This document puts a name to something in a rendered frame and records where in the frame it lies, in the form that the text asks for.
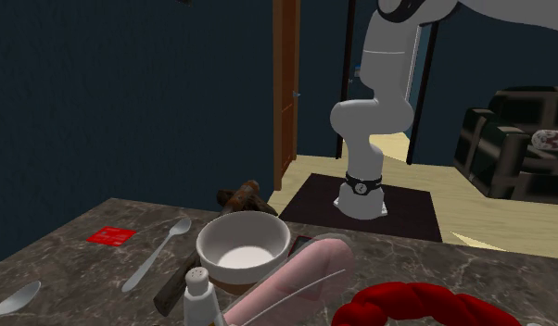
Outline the brown wooden door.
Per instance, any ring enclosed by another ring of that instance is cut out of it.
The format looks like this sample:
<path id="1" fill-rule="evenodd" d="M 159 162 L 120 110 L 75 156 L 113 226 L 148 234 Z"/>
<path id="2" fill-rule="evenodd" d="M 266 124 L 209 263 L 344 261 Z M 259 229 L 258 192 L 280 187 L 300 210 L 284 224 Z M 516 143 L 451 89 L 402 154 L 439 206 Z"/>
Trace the brown wooden door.
<path id="1" fill-rule="evenodd" d="M 273 189 L 297 158 L 301 0 L 273 0 Z"/>

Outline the white bowl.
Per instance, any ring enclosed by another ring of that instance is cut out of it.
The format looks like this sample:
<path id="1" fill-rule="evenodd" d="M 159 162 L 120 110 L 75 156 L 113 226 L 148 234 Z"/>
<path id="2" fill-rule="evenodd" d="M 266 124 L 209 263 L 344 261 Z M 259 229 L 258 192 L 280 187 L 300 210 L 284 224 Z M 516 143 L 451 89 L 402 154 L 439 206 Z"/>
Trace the white bowl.
<path id="1" fill-rule="evenodd" d="M 284 262 L 291 241 L 287 225 L 272 214 L 239 211 L 209 222 L 196 241 L 209 276 L 228 284 L 259 282 Z"/>

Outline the red card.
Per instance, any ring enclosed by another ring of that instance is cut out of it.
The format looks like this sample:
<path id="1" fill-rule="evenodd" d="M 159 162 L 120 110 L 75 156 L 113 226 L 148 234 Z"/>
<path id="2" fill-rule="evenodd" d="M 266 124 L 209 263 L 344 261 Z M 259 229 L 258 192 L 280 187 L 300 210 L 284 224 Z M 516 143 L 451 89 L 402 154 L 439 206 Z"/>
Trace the red card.
<path id="1" fill-rule="evenodd" d="M 136 231 L 105 226 L 88 237 L 86 241 L 102 245 L 120 246 L 134 234 L 136 234 Z"/>

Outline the silver spoon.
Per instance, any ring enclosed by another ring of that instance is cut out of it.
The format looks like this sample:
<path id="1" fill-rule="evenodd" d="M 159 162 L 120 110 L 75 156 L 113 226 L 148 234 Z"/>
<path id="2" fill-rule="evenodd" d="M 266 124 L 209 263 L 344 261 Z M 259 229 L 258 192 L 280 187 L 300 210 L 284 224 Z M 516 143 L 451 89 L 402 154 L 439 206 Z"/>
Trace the silver spoon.
<path id="1" fill-rule="evenodd" d="M 175 225 L 173 225 L 169 234 L 165 237 L 163 242 L 159 247 L 146 259 L 146 261 L 137 269 L 137 271 L 123 284 L 121 291 L 123 293 L 130 292 L 146 275 L 149 271 L 160 252 L 164 246 L 169 242 L 169 240 L 176 235 L 181 235 L 189 231 L 192 221 L 189 218 L 180 219 Z"/>
<path id="2" fill-rule="evenodd" d="M 42 283 L 35 281 L 28 283 L 0 303 L 0 316 L 14 313 L 27 306 L 37 295 Z"/>

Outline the white salt shaker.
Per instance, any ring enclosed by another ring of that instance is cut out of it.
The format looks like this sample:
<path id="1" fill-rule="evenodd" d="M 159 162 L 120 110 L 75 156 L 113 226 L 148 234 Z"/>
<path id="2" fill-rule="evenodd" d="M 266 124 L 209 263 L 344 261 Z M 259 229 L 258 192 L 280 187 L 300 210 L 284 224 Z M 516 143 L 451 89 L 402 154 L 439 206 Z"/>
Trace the white salt shaker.
<path id="1" fill-rule="evenodd" d="M 186 273 L 185 280 L 184 326 L 227 326 L 208 271 L 193 268 Z"/>

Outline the dark robot stand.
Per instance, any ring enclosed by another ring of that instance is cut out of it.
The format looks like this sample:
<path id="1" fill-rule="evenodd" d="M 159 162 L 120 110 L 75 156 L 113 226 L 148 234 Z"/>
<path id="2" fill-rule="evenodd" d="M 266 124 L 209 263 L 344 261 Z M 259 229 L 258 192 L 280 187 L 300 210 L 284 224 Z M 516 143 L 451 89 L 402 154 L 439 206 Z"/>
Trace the dark robot stand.
<path id="1" fill-rule="evenodd" d="M 341 178 L 312 173 L 279 218 L 284 221 L 359 232 L 442 241 L 429 192 L 384 185 L 387 214 L 370 220 L 353 219 L 334 206 Z"/>

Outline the pink translucent cylinder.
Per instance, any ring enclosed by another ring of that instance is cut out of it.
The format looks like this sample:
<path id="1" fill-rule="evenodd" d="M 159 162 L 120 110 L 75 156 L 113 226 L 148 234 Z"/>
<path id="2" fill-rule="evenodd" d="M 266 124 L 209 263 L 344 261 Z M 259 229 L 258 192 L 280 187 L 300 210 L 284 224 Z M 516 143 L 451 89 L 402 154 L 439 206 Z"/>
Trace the pink translucent cylinder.
<path id="1" fill-rule="evenodd" d="M 296 326 L 340 297 L 354 274 L 349 242 L 330 235 L 308 242 L 227 309 L 229 326 Z"/>

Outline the red-edged dark phone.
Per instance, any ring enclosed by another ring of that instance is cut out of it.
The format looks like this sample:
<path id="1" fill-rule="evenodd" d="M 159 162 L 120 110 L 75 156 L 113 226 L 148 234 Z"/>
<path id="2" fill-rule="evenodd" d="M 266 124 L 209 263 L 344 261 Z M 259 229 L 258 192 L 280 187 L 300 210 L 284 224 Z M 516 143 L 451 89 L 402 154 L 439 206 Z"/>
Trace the red-edged dark phone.
<path id="1" fill-rule="evenodd" d="M 304 235 L 299 235 L 296 239 L 295 242 L 293 243 L 288 256 L 294 256 L 299 249 L 301 249 L 306 243 L 313 241 L 313 238 L 309 237 L 309 236 L 304 236 Z"/>

